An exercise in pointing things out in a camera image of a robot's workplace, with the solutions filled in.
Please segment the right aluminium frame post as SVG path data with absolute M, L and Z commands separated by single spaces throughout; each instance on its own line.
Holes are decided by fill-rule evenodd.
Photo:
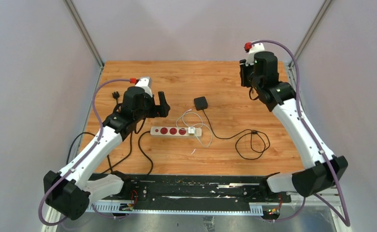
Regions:
M 297 47 L 297 49 L 294 53 L 296 60 L 298 60 L 301 57 L 306 46 L 308 45 L 308 43 L 310 42 L 314 33 L 316 32 L 316 30 L 320 26 L 324 16 L 327 14 L 327 12 L 328 12 L 330 6 L 333 4 L 333 2 L 334 2 L 334 0 L 323 0 L 322 1 L 322 4 L 321 4 L 318 12 L 315 14 L 315 17 L 313 18 L 310 26 L 308 27 L 305 35 L 303 36 L 300 44 L 298 45 L 298 47 Z

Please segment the large black power adapter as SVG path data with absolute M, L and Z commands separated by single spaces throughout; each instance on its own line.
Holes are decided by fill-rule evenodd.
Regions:
M 194 98 L 193 102 L 197 111 L 202 111 L 208 108 L 208 102 L 205 96 Z

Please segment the white red power strip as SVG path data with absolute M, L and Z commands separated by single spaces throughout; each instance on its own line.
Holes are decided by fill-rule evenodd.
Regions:
M 195 138 L 192 135 L 189 135 L 185 130 L 178 129 L 177 127 L 161 127 L 153 126 L 149 131 L 150 135 L 155 137 L 164 137 L 164 138 Z M 200 129 L 196 132 L 200 137 L 203 134 L 203 131 Z

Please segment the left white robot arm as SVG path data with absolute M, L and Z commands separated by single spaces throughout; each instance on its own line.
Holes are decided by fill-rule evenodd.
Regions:
M 97 135 L 84 150 L 58 172 L 45 174 L 39 217 L 44 204 L 63 214 L 65 219 L 77 220 L 90 205 L 109 195 L 121 200 L 130 197 L 132 188 L 123 173 L 116 171 L 98 180 L 90 180 L 90 177 L 106 156 L 136 130 L 140 121 L 168 116 L 170 106 L 165 93 L 158 92 L 158 97 L 156 105 L 147 87 L 134 86 L 125 91 L 123 102 L 100 121 Z

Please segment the white USB charger with cable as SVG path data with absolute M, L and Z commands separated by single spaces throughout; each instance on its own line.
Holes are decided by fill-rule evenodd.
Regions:
M 185 116 L 186 115 L 195 115 L 199 118 L 200 122 L 199 123 L 194 123 L 192 125 L 189 125 L 186 121 L 185 121 Z M 202 145 L 202 147 L 204 148 L 208 148 L 212 141 L 213 141 L 213 133 L 212 133 L 212 130 L 211 130 L 211 127 L 206 125 L 202 119 L 202 117 L 198 114 L 198 113 L 195 113 L 193 112 L 192 109 L 188 109 L 186 110 L 179 118 L 177 118 L 177 120 L 175 121 L 175 125 L 178 129 L 183 129 L 184 131 L 186 131 L 189 135 L 192 135 L 194 136 L 198 142 Z M 210 137 L 210 140 L 207 144 L 204 144 L 200 138 L 199 135 L 196 134 L 196 132 L 198 130 L 202 130 L 203 128 L 207 128 L 209 130 L 209 132 L 211 133 L 211 137 Z

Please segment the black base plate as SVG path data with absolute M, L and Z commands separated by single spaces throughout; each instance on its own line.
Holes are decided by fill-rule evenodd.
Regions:
M 285 192 L 260 190 L 260 176 L 130 174 L 129 192 L 105 200 L 136 203 L 135 212 L 258 214 L 257 206 L 291 203 Z

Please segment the aluminium frame post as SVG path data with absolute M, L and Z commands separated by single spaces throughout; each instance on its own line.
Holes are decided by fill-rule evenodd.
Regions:
M 328 12 L 330 6 L 333 4 L 333 2 L 334 2 L 334 0 L 323 0 L 322 1 L 322 4 L 321 4 L 318 12 L 315 14 L 315 17 L 313 18 L 310 26 L 308 27 L 305 35 L 303 36 L 300 44 L 298 45 L 298 47 L 297 47 L 297 49 L 294 53 L 296 60 L 298 60 L 301 57 L 306 46 L 308 45 L 308 43 L 310 42 L 314 33 L 316 32 L 316 30 L 320 26 L 324 16 L 327 14 L 327 12 Z
M 84 24 L 81 15 L 79 14 L 77 7 L 73 0 L 63 0 L 65 6 L 68 9 L 69 14 L 71 15 L 74 23 L 76 24 L 80 34 L 82 35 L 87 47 L 89 48 L 93 58 L 95 59 L 97 65 L 102 70 L 104 68 L 104 61 L 99 54 L 97 47 L 95 46 L 86 25 Z

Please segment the left aluminium frame post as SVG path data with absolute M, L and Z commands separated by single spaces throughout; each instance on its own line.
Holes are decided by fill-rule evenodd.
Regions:
M 65 6 L 68 9 L 69 14 L 71 15 L 74 23 L 76 24 L 80 34 L 82 35 L 87 47 L 89 48 L 93 58 L 95 59 L 97 65 L 102 70 L 104 68 L 104 61 L 99 54 L 97 47 L 95 46 L 86 25 L 84 24 L 81 15 L 79 14 L 77 7 L 73 0 L 63 0 Z

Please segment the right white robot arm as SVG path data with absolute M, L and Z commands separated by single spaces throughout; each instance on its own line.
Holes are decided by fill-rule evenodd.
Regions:
M 331 187 L 340 190 L 339 180 L 348 161 L 344 156 L 337 157 L 321 140 L 302 112 L 294 88 L 279 80 L 278 60 L 274 53 L 250 51 L 239 65 L 241 85 L 256 90 L 258 99 L 281 122 L 304 166 L 302 171 L 266 176 L 259 189 L 260 197 L 271 202 L 279 192 L 296 192 L 308 197 Z

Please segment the black power strip plug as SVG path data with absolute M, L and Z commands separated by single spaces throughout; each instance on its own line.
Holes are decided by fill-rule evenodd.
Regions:
M 120 97 L 120 94 L 117 91 L 115 91 L 115 92 L 112 93 L 112 97 L 114 99 L 118 99 Z

